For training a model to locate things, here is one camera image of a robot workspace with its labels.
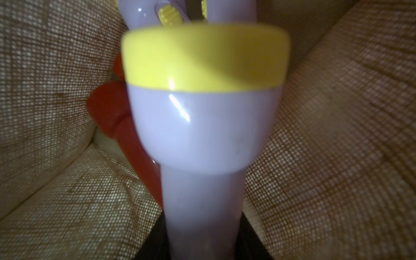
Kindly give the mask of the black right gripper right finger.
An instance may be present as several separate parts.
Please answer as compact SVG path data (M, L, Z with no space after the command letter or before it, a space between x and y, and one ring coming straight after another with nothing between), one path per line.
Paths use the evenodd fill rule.
M244 213L240 219L235 260L273 260Z

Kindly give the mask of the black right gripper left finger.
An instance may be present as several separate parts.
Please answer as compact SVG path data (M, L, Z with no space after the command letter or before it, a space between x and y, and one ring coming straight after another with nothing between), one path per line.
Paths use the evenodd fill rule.
M160 214L133 260L170 260L169 239L164 212Z

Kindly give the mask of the brown burlap tote bag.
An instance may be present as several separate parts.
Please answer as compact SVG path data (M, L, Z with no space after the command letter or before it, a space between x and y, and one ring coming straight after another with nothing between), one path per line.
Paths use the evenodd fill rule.
M292 40L244 213L276 260L416 257L415 1L258 1ZM161 209L86 108L115 1L1 2L1 259L131 260Z

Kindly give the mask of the red flashlight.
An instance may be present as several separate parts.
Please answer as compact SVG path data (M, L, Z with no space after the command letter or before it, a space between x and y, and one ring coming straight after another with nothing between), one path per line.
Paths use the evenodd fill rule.
M146 153L135 130L121 53L114 59L112 72L117 79L100 85L90 94L87 110L104 135L117 141L139 179L162 208L159 166Z

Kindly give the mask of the purple flashlight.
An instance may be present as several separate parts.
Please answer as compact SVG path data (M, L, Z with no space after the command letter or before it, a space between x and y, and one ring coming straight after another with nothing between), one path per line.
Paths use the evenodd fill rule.
M257 22L255 0L202 0L201 9L210 23Z
M160 166L174 260L231 260L245 173L274 123L290 37L254 23L128 31L121 54L135 129Z
M129 30L150 26L174 27L189 23L185 1L117 0Z

